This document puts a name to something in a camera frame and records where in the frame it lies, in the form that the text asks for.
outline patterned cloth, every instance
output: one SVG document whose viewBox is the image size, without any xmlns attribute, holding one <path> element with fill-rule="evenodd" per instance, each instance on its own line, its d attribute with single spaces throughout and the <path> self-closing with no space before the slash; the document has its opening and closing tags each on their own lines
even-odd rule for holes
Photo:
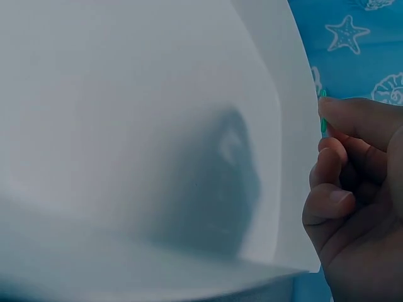
<svg viewBox="0 0 403 302">
<path fill-rule="evenodd" d="M 403 0 L 289 0 L 317 92 L 403 105 Z M 329 302 L 323 273 L 295 280 L 294 301 Z"/>
</svg>

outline fingernail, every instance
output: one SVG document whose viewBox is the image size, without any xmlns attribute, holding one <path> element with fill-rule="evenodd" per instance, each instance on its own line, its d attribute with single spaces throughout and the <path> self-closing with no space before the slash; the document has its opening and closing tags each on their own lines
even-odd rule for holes
<svg viewBox="0 0 403 302">
<path fill-rule="evenodd" d="M 319 159 L 319 157 L 321 156 L 321 154 L 325 151 L 325 150 L 327 150 L 327 149 L 330 149 L 330 148 L 323 148 L 321 151 L 319 151 L 319 154 L 317 155 L 317 159 Z"/>
<path fill-rule="evenodd" d="M 346 199 L 346 197 L 349 196 L 350 194 L 351 192 L 343 190 L 333 191 L 332 193 L 330 193 L 330 200 L 333 201 L 334 203 L 340 203 L 344 199 Z"/>
</svg>

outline white starfish pattern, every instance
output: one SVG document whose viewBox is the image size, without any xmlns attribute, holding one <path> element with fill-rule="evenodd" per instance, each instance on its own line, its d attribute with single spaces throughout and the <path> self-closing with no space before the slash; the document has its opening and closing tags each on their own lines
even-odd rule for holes
<svg viewBox="0 0 403 302">
<path fill-rule="evenodd" d="M 371 32 L 368 28 L 354 26 L 353 17 L 350 15 L 344 17 L 342 23 L 338 25 L 325 25 L 325 28 L 334 34 L 334 39 L 327 49 L 328 52 L 341 47 L 348 47 L 356 55 L 361 53 L 356 39 Z"/>
</svg>

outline teal pen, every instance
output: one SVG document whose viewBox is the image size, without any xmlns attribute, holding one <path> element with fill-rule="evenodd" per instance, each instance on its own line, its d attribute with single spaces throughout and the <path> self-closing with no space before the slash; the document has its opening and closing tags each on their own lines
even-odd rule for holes
<svg viewBox="0 0 403 302">
<path fill-rule="evenodd" d="M 320 96 L 327 96 L 326 90 L 322 89 L 320 92 Z M 326 133 L 326 128 L 327 128 L 327 121 L 325 118 L 321 118 L 321 132 Z"/>
</svg>

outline white paper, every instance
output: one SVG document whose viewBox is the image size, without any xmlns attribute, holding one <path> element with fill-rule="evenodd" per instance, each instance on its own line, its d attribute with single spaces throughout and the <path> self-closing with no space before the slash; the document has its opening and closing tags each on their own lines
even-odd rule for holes
<svg viewBox="0 0 403 302">
<path fill-rule="evenodd" d="M 286 0 L 5 1 L 0 30 L 0 277 L 171 301 L 317 268 L 315 92 Z"/>
</svg>

